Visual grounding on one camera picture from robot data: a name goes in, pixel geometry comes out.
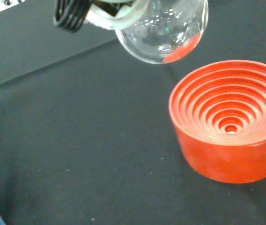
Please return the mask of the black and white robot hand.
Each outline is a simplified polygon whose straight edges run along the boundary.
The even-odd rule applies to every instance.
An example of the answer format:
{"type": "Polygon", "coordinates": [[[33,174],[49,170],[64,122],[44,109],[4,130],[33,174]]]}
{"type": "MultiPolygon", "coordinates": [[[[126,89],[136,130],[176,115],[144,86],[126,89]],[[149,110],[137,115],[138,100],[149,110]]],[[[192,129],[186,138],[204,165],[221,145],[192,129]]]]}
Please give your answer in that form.
{"type": "Polygon", "coordinates": [[[53,23],[68,32],[77,32],[84,23],[123,30],[145,14],[148,4],[148,0],[57,0],[53,23]]]}

